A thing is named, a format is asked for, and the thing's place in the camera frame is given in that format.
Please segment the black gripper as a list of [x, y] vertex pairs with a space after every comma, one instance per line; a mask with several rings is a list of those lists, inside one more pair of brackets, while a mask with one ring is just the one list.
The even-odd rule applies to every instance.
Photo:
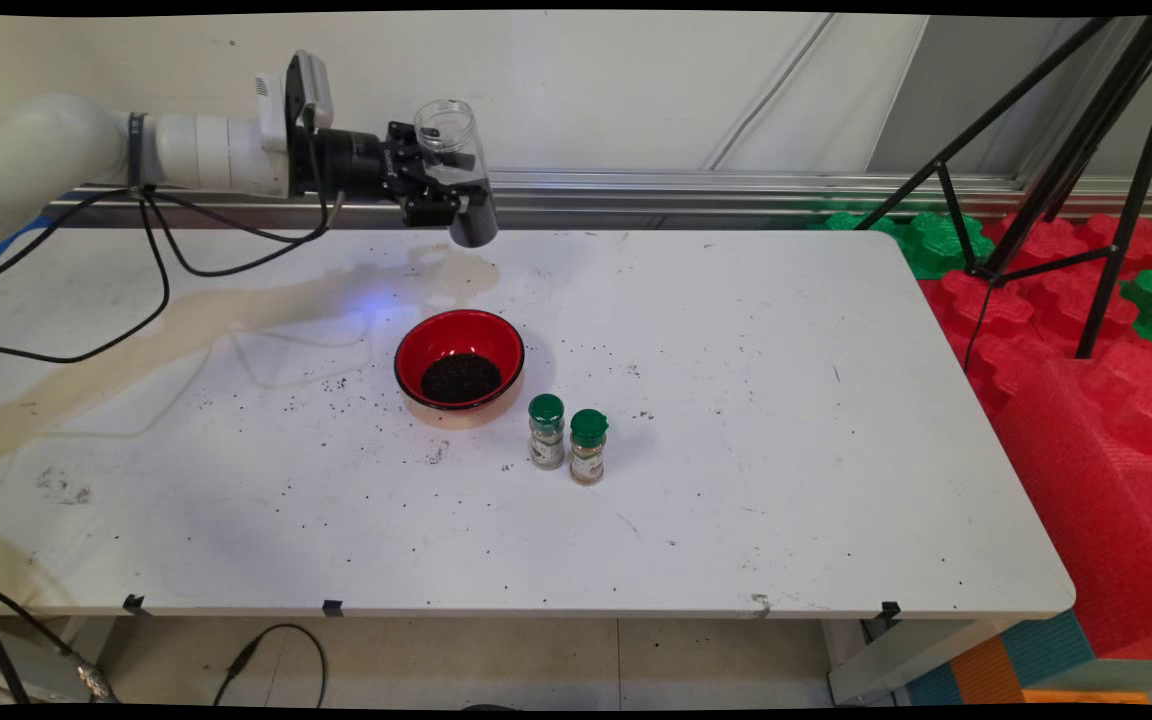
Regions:
[[[488, 200], [488, 179], [448, 165], [424, 165], [424, 147], [414, 124], [392, 120], [378, 137], [344, 129], [291, 126], [288, 131], [288, 196], [325, 192], [329, 200], [402, 200], [411, 227], [468, 227], [480, 222]], [[397, 169], [402, 167], [402, 179]]]

